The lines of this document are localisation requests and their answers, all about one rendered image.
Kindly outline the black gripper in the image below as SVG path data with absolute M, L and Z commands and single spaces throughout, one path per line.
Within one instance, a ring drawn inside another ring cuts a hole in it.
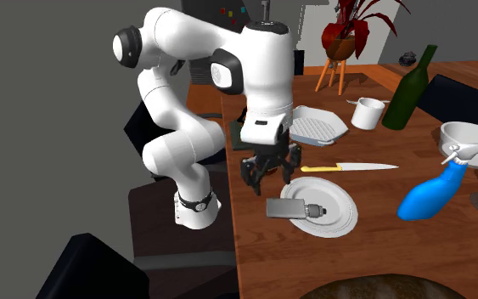
M 281 166 L 284 182 L 290 183 L 294 170 L 301 166 L 301 146 L 289 145 L 287 138 L 280 139 L 274 145 L 253 144 L 255 156 L 240 162 L 240 176 L 248 186 L 253 188 L 256 195 L 261 194 L 261 180 L 265 174 L 265 165 L 268 170 Z

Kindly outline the grey metal flask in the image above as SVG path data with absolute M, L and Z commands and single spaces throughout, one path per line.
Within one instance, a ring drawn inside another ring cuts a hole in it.
M 319 218 L 326 212 L 324 207 L 318 204 L 307 204 L 303 199 L 268 198 L 266 201 L 266 216 L 270 218 Z

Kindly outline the dark green flat object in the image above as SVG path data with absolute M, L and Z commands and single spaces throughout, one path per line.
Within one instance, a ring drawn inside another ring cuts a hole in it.
M 245 143 L 240 138 L 242 123 L 238 121 L 231 121 L 229 123 L 229 130 L 233 150 L 253 150 L 251 144 Z

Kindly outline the white ridged grill pan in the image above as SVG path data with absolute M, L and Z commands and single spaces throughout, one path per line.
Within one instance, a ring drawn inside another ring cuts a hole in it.
M 347 125 L 333 112 L 305 105 L 293 109 L 290 138 L 296 142 L 323 147 L 347 133 Z

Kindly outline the white round plate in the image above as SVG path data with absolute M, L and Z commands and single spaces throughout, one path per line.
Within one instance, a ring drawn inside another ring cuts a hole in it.
M 329 180 L 315 177 L 293 179 L 283 187 L 281 198 L 303 199 L 326 210 L 321 217 L 290 219 L 302 231 L 321 238 L 338 238 L 356 226 L 358 211 L 352 197 Z

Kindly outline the white mug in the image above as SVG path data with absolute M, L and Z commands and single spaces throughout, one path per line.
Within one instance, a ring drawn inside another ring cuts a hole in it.
M 351 124 L 362 130 L 373 130 L 385 109 L 385 103 L 378 99 L 360 98 L 357 101 Z

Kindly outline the dark robot stand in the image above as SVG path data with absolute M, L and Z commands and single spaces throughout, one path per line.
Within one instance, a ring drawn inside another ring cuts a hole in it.
M 134 263 L 149 277 L 150 299 L 239 299 L 228 175 L 211 172 L 222 203 L 216 221 L 192 230 L 175 223 L 174 182 L 167 178 L 129 192 Z M 224 264 L 170 268 L 172 258 L 202 252 Z

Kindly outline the wooden dining table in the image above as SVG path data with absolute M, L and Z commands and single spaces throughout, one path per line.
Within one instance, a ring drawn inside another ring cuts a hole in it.
M 381 163 L 396 169 L 322 172 L 354 199 L 356 227 L 340 238 L 324 239 L 291 222 L 266 216 L 266 199 L 284 186 L 280 173 L 261 182 L 256 195 L 240 176 L 242 151 L 229 149 L 228 177 L 233 234 L 242 299 L 300 299 L 339 279 L 373 274 L 409 274 L 432 279 L 467 299 L 478 299 L 478 171 L 468 170 L 458 193 L 432 219 L 406 222 L 396 209 L 414 186 L 443 168 L 438 149 L 440 122 L 422 110 L 407 127 L 393 131 L 351 128 L 337 143 L 305 145 L 306 166 L 341 162 Z

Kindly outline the red potted plant on stand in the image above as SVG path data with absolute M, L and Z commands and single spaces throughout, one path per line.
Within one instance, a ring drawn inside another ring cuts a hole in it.
M 329 86 L 333 86 L 338 66 L 340 66 L 339 95 L 342 95 L 343 83 L 346 72 L 346 61 L 353 55 L 359 59 L 365 49 L 370 30 L 368 19 L 379 18 L 383 20 L 396 36 L 396 27 L 391 19 L 382 13 L 365 14 L 371 7 L 381 0 L 337 0 L 335 23 L 328 23 L 323 30 L 321 42 L 327 55 L 323 67 L 317 92 L 322 86 L 323 79 L 330 70 Z

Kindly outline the dark green wine bottle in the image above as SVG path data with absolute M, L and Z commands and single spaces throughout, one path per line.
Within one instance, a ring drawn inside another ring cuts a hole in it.
M 415 68 L 401 79 L 382 118 L 384 127 L 402 130 L 408 124 L 419 98 L 429 84 L 427 69 L 436 50 L 436 45 L 429 44 Z

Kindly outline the blue spray bottle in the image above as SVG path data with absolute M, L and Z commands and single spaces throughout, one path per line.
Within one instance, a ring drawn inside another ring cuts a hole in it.
M 404 221 L 434 217 L 457 193 L 469 162 L 478 155 L 478 144 L 455 144 L 441 162 L 442 173 L 412 188 L 397 208 L 396 215 Z

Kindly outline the dark fridge with magnets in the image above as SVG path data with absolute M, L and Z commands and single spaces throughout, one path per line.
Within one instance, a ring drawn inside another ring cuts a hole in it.
M 251 21 L 243 0 L 181 0 L 181 4 L 185 14 L 237 33 Z

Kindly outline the small dark round object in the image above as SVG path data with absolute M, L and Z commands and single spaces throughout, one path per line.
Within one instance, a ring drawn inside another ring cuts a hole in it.
M 417 62 L 416 54 L 412 51 L 404 53 L 398 60 L 400 66 L 409 67 Z

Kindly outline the yellow handled knife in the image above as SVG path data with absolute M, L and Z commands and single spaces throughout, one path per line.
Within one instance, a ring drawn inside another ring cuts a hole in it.
M 335 166 L 302 166 L 302 172 L 349 172 L 396 169 L 397 166 L 381 163 L 341 162 Z

